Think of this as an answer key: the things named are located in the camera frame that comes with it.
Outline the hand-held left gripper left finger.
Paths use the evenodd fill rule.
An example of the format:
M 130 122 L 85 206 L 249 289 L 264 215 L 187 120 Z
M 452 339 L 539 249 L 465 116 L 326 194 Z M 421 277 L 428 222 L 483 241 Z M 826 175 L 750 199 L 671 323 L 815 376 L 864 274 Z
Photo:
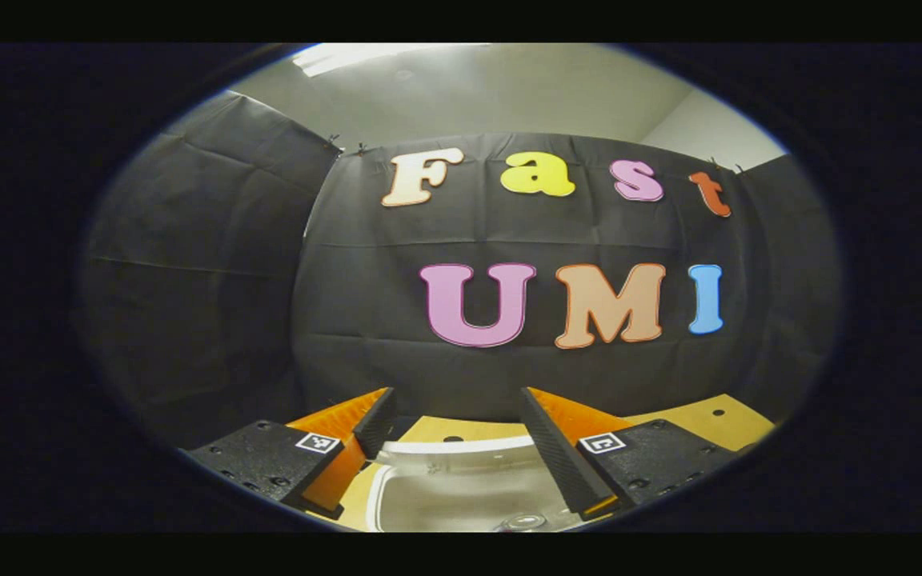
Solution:
M 330 520 L 356 475 L 387 441 L 398 416 L 382 387 L 295 422 L 259 420 L 187 452 L 226 480 Z

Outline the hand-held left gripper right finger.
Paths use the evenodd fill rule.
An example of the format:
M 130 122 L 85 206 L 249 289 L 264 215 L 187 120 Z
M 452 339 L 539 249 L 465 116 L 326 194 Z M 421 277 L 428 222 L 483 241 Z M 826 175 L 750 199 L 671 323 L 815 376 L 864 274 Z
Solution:
M 520 417 L 561 497 L 584 521 L 666 498 L 736 452 L 667 419 L 641 424 L 526 387 Z

